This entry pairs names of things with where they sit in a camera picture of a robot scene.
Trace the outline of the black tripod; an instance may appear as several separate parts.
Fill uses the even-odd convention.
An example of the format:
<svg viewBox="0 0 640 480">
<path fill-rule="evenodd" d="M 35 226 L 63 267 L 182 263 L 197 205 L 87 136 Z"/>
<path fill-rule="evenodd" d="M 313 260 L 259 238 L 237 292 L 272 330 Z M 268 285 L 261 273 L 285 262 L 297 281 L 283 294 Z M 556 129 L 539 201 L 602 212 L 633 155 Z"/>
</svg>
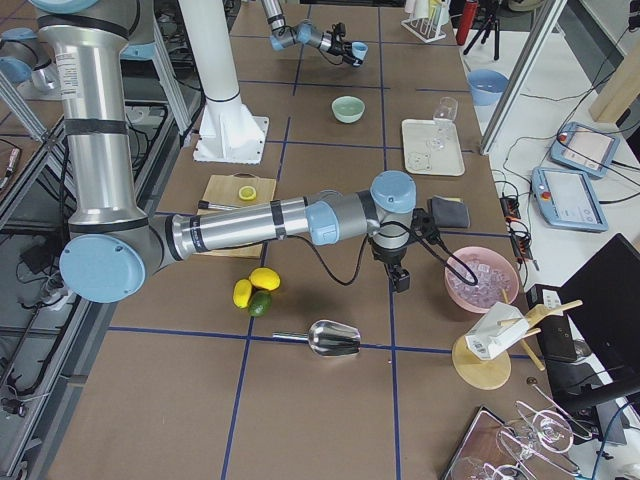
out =
<svg viewBox="0 0 640 480">
<path fill-rule="evenodd" d="M 467 55 L 477 42 L 485 44 L 490 36 L 494 38 L 493 60 L 500 58 L 500 18 L 499 9 L 501 2 L 499 0 L 481 1 L 480 6 L 484 8 L 484 17 L 480 28 L 475 33 L 469 44 L 462 51 L 463 55 Z"/>
</svg>

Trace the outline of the black tray with glasses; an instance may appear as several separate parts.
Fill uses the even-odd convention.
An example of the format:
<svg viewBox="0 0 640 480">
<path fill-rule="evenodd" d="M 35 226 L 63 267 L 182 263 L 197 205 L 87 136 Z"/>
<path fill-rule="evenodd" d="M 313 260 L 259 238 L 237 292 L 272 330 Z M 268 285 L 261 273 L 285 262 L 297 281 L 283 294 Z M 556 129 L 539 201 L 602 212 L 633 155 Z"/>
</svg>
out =
<svg viewBox="0 0 640 480">
<path fill-rule="evenodd" d="M 518 418 L 504 421 L 487 407 L 478 409 L 449 463 L 440 474 L 442 479 L 579 479 L 582 471 L 571 477 L 542 462 L 533 461 L 528 474 L 497 444 L 498 430 Z"/>
</svg>

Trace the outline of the upside down wine glass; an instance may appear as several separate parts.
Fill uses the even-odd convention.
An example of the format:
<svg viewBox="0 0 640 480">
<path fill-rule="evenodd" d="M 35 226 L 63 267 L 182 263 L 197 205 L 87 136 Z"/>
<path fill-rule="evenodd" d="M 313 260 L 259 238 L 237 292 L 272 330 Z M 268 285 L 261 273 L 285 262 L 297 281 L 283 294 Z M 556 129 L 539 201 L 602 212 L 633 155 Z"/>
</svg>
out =
<svg viewBox="0 0 640 480">
<path fill-rule="evenodd" d="M 577 439 L 593 439 L 589 428 L 564 411 L 551 407 L 536 409 L 520 400 L 515 402 L 515 410 L 518 418 L 511 424 L 511 429 L 529 451 L 566 454 Z"/>
</svg>

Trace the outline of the white paper carton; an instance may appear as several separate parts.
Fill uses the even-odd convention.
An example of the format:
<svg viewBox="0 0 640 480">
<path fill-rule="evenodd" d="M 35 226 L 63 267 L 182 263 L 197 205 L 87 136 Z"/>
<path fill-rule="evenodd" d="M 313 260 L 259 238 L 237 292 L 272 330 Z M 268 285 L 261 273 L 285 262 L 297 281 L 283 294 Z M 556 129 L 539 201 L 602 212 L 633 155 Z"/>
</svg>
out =
<svg viewBox="0 0 640 480">
<path fill-rule="evenodd" d="M 520 340 L 529 330 L 522 312 L 512 305 L 497 302 L 464 336 L 466 346 L 478 359 L 495 359 Z"/>
</svg>

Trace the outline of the far blue teach pendant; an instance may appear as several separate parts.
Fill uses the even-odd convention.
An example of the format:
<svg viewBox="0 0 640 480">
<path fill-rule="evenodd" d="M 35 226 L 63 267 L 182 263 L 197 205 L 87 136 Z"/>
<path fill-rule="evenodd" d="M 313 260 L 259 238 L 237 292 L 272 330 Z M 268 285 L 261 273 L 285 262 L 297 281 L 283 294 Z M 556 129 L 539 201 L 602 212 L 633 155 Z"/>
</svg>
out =
<svg viewBox="0 0 640 480">
<path fill-rule="evenodd" d="M 612 164 L 620 139 L 578 122 L 560 129 L 551 146 L 551 160 L 580 170 L 594 179 L 603 178 Z"/>
</svg>

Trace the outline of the yellow lemon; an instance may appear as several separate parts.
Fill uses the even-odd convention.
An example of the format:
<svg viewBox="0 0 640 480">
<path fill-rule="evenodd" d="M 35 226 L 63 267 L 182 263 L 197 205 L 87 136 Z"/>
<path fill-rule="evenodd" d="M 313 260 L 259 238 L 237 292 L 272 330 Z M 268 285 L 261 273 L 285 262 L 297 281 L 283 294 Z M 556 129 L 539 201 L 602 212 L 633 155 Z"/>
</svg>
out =
<svg viewBox="0 0 640 480">
<path fill-rule="evenodd" d="M 246 279 L 238 280 L 233 289 L 232 300 L 237 308 L 244 309 L 249 305 L 253 293 L 252 283 Z"/>
<path fill-rule="evenodd" d="M 249 281 L 254 287 L 268 291 L 274 291 L 281 285 L 279 274 L 268 267 L 254 269 L 249 275 Z"/>
</svg>

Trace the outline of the near blue teach pendant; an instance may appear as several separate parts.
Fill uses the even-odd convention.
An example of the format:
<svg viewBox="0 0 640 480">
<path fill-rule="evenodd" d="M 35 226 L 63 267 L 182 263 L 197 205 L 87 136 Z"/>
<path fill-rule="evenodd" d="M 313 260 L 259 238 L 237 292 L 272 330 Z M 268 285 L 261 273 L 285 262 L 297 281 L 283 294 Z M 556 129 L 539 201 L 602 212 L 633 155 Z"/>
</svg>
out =
<svg viewBox="0 0 640 480">
<path fill-rule="evenodd" d="M 531 187 L 541 215 L 554 228 L 605 232 L 609 225 L 585 172 L 536 167 Z"/>
</svg>

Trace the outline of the green ceramic bowl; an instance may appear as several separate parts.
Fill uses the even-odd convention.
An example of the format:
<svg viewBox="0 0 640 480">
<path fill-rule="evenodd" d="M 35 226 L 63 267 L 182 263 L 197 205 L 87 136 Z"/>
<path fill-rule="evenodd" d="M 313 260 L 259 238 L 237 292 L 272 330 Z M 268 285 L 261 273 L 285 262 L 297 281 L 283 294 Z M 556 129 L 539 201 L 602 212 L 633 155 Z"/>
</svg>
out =
<svg viewBox="0 0 640 480">
<path fill-rule="evenodd" d="M 352 124 L 362 118 L 365 103 L 358 97 L 340 96 L 332 101 L 331 110 L 336 120 L 344 124 Z"/>
</svg>

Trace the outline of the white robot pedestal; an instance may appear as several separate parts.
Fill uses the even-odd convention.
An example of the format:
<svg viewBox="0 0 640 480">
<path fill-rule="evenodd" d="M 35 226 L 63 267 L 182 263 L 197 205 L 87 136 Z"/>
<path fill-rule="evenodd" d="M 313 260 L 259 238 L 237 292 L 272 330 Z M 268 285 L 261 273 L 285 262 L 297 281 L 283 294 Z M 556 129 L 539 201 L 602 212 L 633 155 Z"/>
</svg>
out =
<svg viewBox="0 0 640 480">
<path fill-rule="evenodd" d="M 254 116 L 241 98 L 221 1 L 179 3 L 205 97 L 194 159 L 261 162 L 269 119 Z"/>
</svg>

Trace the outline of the half lemon slice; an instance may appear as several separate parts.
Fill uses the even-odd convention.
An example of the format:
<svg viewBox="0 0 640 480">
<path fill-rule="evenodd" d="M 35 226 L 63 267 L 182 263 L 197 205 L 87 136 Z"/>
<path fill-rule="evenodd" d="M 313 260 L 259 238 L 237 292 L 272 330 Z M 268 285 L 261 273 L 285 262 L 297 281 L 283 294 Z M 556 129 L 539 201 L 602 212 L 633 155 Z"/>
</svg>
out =
<svg viewBox="0 0 640 480">
<path fill-rule="evenodd" d="M 243 185 L 238 189 L 238 198 L 243 202 L 257 199 L 257 189 L 252 185 Z"/>
</svg>

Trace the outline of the cream bear tray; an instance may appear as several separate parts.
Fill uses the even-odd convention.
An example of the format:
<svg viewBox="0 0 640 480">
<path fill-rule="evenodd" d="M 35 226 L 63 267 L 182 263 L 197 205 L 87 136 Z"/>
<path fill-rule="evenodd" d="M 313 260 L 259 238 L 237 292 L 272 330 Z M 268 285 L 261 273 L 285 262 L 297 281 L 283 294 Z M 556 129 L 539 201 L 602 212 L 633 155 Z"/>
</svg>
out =
<svg viewBox="0 0 640 480">
<path fill-rule="evenodd" d="M 454 123 L 405 119 L 401 123 L 404 167 L 411 174 L 459 177 L 465 173 Z"/>
</svg>

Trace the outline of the steel muddler black tip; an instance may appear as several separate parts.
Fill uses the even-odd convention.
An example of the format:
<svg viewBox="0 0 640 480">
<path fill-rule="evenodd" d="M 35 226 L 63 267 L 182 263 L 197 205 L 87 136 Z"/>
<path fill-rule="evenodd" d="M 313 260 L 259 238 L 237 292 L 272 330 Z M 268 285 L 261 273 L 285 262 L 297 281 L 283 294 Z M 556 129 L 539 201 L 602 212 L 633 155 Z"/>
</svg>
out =
<svg viewBox="0 0 640 480">
<path fill-rule="evenodd" d="M 198 202 L 198 208 L 201 210 L 232 211 L 232 210 L 238 209 L 238 206 L 219 204 L 219 203 L 214 203 L 207 200 L 200 200 Z"/>
</svg>

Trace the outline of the light blue plastic cup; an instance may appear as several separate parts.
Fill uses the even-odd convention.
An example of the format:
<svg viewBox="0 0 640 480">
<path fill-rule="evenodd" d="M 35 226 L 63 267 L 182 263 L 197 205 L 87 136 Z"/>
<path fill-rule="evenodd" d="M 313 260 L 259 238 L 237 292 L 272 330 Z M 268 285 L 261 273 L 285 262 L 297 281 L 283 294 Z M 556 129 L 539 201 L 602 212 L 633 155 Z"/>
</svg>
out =
<svg viewBox="0 0 640 480">
<path fill-rule="evenodd" d="M 351 43 L 351 53 L 358 61 L 362 62 L 365 59 L 367 52 L 368 46 L 365 43 L 359 41 Z"/>
</svg>

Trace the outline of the wooden stand round base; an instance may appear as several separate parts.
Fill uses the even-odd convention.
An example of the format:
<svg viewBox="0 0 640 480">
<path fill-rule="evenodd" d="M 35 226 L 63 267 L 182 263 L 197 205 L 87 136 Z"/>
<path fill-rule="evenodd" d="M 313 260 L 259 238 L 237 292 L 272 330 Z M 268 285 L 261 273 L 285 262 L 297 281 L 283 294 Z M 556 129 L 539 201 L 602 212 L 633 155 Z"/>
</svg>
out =
<svg viewBox="0 0 640 480">
<path fill-rule="evenodd" d="M 526 314 L 522 313 L 529 323 L 529 330 L 516 343 L 522 346 L 539 370 L 544 371 L 545 365 L 528 346 L 525 339 L 541 331 L 537 325 L 546 317 L 559 315 L 582 304 L 582 300 L 574 300 L 554 308 L 538 304 Z M 464 339 L 466 334 L 459 337 L 452 348 L 452 361 L 458 375 L 469 385 L 480 390 L 495 390 L 502 387 L 511 375 L 511 359 L 508 354 L 510 347 L 493 360 L 480 360 L 467 348 Z"/>
</svg>

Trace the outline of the black monitor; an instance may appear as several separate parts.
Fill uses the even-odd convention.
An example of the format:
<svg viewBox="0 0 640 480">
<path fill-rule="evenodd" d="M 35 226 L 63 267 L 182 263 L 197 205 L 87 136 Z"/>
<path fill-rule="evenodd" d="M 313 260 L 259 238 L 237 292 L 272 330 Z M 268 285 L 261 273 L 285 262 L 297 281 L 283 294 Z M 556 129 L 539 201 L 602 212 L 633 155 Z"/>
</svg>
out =
<svg viewBox="0 0 640 480">
<path fill-rule="evenodd" d="M 564 303 L 580 300 L 568 311 L 612 381 L 603 386 L 554 387 L 565 410 L 577 413 L 639 392 L 639 251 L 615 234 L 558 291 Z"/>
</svg>

